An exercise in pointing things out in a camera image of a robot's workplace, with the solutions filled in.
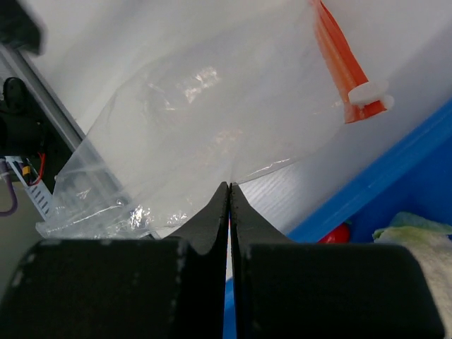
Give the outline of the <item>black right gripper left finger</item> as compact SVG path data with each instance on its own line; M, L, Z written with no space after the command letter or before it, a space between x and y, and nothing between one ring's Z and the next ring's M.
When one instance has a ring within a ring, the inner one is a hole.
M2 338L221 338L228 185L170 236L46 239L1 300Z

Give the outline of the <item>red chili pepper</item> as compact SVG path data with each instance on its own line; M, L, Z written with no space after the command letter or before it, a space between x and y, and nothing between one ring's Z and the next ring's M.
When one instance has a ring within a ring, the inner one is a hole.
M346 244L351 238L351 222L349 220L342 222L335 229L319 240L321 244Z

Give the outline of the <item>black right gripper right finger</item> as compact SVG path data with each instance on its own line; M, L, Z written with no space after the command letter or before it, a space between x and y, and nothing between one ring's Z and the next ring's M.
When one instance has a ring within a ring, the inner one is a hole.
M290 240L230 187L238 338L443 338L415 257L388 244Z

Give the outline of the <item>white cauliflower with leaves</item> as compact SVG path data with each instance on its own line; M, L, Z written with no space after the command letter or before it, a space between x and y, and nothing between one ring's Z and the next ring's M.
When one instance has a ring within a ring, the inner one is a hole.
M400 212L388 227L376 230L376 243L406 247L422 267L446 325L451 324L451 226Z

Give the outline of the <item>aluminium frame rail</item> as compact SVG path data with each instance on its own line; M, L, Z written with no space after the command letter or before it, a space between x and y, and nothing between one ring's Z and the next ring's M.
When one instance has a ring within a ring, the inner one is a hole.
M85 134L39 72L20 52L1 47L1 155L45 156L41 181L54 191L56 176Z

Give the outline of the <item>clear zip top bag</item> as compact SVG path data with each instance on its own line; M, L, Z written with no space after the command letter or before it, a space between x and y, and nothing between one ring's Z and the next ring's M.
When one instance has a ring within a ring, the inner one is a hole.
M161 239L247 182L392 108L322 1L191 1L171 52L109 99L56 176L45 238Z

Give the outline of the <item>blue plastic bin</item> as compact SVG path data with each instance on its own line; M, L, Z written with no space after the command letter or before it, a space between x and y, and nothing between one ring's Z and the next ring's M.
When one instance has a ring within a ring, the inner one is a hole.
M286 235L297 243L319 240L342 222L352 224L346 244L384 244L373 233L400 212L451 223L451 105L446 104ZM225 295L225 338L238 338L234 280Z

